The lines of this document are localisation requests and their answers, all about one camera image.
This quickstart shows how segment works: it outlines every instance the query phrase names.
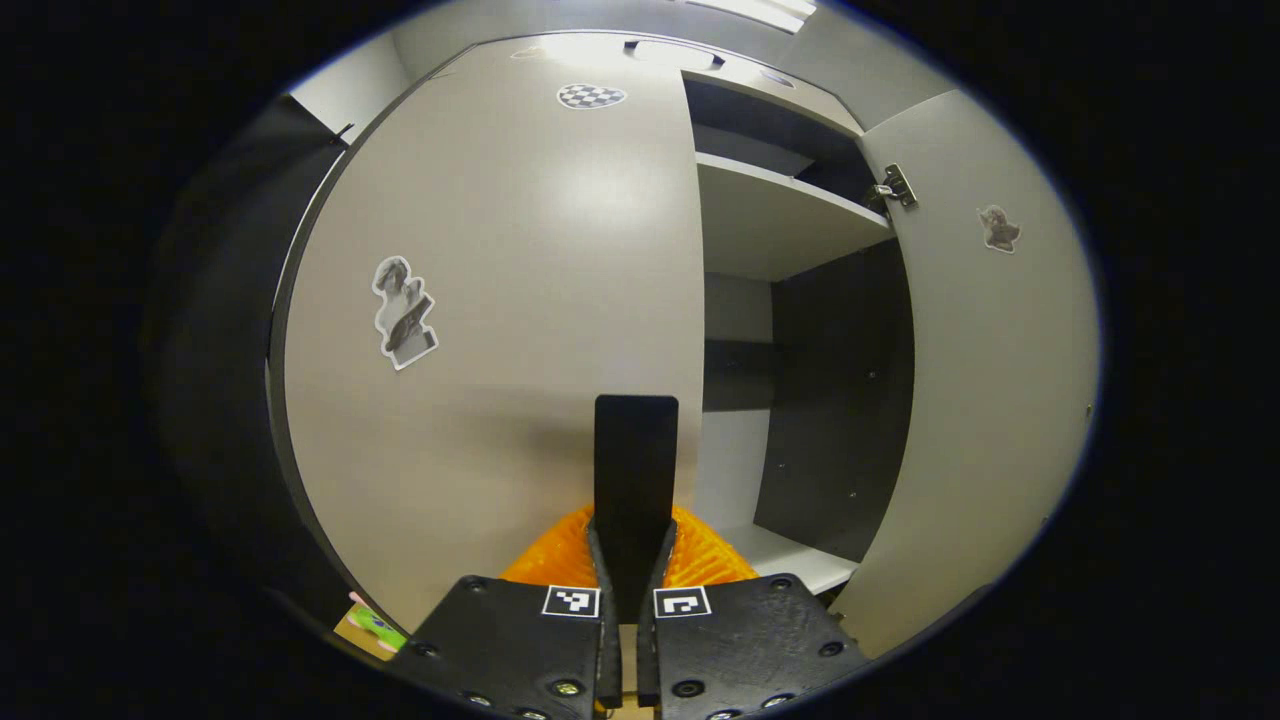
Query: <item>metal hinge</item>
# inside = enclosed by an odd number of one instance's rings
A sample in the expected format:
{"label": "metal hinge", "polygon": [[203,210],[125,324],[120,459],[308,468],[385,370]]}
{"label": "metal hinge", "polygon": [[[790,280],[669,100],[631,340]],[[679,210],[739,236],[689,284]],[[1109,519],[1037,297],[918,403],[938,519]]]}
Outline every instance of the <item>metal hinge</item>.
{"label": "metal hinge", "polygon": [[884,168],[884,179],[879,184],[873,184],[863,196],[863,205],[877,213],[888,213],[888,201],[897,200],[902,208],[915,208],[915,192],[906,182],[902,168],[892,164]]}

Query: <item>orange foam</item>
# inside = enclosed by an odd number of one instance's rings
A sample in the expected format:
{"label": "orange foam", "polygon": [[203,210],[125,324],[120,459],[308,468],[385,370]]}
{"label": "orange foam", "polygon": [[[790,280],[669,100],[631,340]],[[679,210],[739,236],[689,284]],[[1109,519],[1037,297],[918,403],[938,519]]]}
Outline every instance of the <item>orange foam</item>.
{"label": "orange foam", "polygon": [[[586,543],[586,524],[593,512],[594,507],[588,505],[561,518],[500,578],[534,585],[599,587]],[[714,585],[759,578],[733,546],[692,512],[675,506],[671,516],[678,529],[662,587]]]}

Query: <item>white cabinet door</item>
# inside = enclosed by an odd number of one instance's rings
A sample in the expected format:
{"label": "white cabinet door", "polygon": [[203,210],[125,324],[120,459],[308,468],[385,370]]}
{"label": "white cabinet door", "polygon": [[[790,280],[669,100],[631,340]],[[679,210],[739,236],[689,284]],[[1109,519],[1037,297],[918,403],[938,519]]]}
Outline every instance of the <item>white cabinet door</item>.
{"label": "white cabinet door", "polygon": [[[572,83],[626,99],[568,109]],[[591,501],[600,393],[678,398],[676,501],[691,502],[703,249],[678,69],[460,65],[355,149],[302,252],[283,359],[298,470],[338,556],[402,626]],[[396,255],[434,299],[439,341],[399,372],[371,291]]]}
{"label": "white cabinet door", "polygon": [[[1084,448],[1101,348],[1073,218],[993,117],[952,91],[860,142],[877,173],[900,165],[919,199],[890,201],[915,325],[906,450],[833,606],[878,656],[996,580],[1041,529]],[[986,243],[979,210],[992,205],[1019,228],[1012,254]]]}

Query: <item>white shelf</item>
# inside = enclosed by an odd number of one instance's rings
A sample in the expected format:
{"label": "white shelf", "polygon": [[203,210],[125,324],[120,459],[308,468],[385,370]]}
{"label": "white shelf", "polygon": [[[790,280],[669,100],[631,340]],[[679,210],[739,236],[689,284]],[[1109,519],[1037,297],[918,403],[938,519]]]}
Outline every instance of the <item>white shelf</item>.
{"label": "white shelf", "polygon": [[809,183],[696,152],[708,273],[777,282],[893,237],[883,217]]}
{"label": "white shelf", "polygon": [[717,529],[760,575],[791,573],[817,594],[847,580],[858,562],[787,539],[759,525]]}

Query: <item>ceiling light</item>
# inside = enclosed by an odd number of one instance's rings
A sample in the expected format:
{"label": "ceiling light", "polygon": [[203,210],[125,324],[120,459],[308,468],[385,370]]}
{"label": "ceiling light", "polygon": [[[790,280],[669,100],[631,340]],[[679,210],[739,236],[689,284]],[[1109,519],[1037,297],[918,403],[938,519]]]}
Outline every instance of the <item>ceiling light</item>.
{"label": "ceiling light", "polygon": [[817,9],[817,5],[804,0],[687,0],[687,3],[751,18],[790,33],[797,32]]}

